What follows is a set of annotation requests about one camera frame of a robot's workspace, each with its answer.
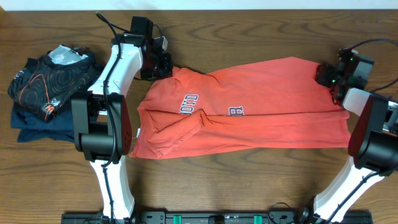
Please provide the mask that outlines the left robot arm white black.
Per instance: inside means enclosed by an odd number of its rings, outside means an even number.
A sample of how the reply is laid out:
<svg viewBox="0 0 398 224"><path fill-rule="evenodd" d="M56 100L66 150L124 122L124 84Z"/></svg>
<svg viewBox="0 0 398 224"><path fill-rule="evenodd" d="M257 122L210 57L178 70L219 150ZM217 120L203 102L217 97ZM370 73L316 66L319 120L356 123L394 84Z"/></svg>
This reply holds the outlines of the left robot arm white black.
<svg viewBox="0 0 398 224"><path fill-rule="evenodd" d="M94 169L103 197L97 214L64 214L62 223L135 223L135 200L129 188L126 155L132 128L126 95L133 80L154 81L172 74L173 61L155 24L134 16L129 30L115 33L111 56L97 81L71 97L75 147Z"/></svg>

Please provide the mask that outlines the red printed t-shirt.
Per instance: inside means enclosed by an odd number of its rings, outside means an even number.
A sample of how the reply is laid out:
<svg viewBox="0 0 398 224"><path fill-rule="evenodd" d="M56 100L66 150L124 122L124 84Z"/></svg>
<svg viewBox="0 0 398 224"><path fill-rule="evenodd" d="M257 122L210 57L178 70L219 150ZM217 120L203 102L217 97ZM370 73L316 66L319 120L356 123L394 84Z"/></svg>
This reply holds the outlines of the red printed t-shirt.
<svg viewBox="0 0 398 224"><path fill-rule="evenodd" d="M349 113L315 81L317 66L287 57L207 74L174 68L137 108L141 127L131 154L171 159L256 147L346 147Z"/></svg>

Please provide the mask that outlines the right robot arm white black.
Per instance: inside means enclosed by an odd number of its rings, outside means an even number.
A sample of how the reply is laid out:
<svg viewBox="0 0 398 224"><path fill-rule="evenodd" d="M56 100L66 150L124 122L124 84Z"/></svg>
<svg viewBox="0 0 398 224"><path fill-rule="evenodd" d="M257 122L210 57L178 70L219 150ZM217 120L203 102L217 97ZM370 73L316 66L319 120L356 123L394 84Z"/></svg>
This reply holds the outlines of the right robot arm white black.
<svg viewBox="0 0 398 224"><path fill-rule="evenodd" d="M358 115L348 143L349 158L331 184L305 207L297 223L372 223L370 212L350 207L374 184L397 170L397 102L365 91L374 60L341 49L339 64L317 67L316 81L332 102Z"/></svg>

